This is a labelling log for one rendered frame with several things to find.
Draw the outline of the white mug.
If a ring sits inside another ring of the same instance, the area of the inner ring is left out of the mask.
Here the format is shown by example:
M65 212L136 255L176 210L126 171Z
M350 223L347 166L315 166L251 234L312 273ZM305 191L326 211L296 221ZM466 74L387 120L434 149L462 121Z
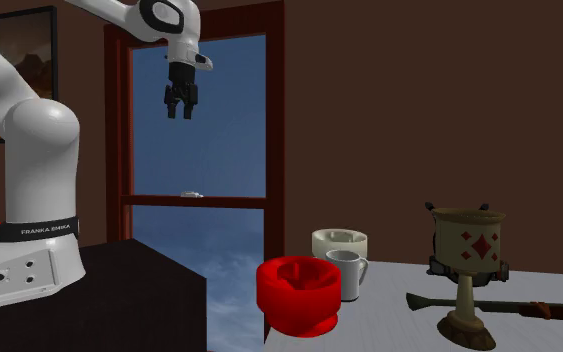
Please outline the white mug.
M341 273L341 301L353 302L359 297L369 262L359 254L348 250L330 250L325 254L328 262L334 264Z

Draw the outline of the tan goblet with red diamonds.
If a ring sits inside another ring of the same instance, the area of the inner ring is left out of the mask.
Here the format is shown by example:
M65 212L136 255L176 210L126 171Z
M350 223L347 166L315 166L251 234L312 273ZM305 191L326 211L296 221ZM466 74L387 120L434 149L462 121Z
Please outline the tan goblet with red diamonds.
M475 314L473 278L500 270L500 212L436 208L435 257L458 274L455 309L438 324L451 342L476 351L489 351L496 342Z

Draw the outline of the dark framed wall picture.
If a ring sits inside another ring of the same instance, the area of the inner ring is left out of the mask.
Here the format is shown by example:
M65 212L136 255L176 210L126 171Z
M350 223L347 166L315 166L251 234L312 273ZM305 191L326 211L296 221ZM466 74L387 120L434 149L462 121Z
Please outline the dark framed wall picture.
M58 98L56 29L53 6L0 14L0 133L6 110L30 90Z

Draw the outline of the black angular object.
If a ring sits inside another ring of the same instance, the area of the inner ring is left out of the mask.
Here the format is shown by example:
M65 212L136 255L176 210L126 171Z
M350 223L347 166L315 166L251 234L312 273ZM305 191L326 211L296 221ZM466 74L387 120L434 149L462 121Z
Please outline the black angular object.
M478 209L438 208L426 202L425 207L435 223L429 275L457 283L460 271L475 272L473 287L509 279L509 265L500 253L503 213L490 211L487 204Z

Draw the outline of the dark robot stand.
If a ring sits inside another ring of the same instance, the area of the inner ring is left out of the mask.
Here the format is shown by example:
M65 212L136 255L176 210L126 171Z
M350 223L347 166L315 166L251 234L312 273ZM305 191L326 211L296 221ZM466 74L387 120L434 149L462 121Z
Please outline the dark robot stand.
M80 254L79 281L0 307L0 352L208 352L203 276L134 239Z

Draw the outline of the red bowl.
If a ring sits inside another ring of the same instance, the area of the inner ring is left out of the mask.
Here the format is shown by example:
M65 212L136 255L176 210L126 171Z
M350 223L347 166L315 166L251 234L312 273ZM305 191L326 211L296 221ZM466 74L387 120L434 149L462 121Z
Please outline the red bowl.
M267 260L256 270L256 303L271 328L291 337L332 331L341 306L341 273L307 256Z

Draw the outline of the red framed window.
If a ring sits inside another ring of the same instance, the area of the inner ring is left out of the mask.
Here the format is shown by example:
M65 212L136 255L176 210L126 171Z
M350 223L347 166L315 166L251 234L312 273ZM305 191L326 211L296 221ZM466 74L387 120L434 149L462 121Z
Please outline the red framed window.
M263 211L263 257L285 254L285 4L274 0L201 12L203 41L263 35L265 43L266 195L264 197L205 196L196 201L181 196L134 192L133 58L146 43L115 25L104 36L106 240L133 238L133 207L175 206L242 208Z

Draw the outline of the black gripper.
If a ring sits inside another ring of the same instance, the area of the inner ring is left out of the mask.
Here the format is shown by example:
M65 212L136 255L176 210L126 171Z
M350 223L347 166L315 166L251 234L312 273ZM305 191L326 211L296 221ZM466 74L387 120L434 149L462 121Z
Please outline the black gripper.
M183 117L192 118L194 106L198 104L198 86L195 84L195 68L192 65L171 62L169 64L169 80L172 86L165 87L164 103L167 106L167 116L176 118L176 106L182 98Z

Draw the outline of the cream bowl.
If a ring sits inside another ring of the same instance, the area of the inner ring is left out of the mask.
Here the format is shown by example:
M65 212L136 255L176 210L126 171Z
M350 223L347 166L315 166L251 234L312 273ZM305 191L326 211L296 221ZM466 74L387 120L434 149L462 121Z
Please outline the cream bowl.
M324 259L330 250L346 250L368 257L368 236L350 229L319 229L312 233L312 254Z

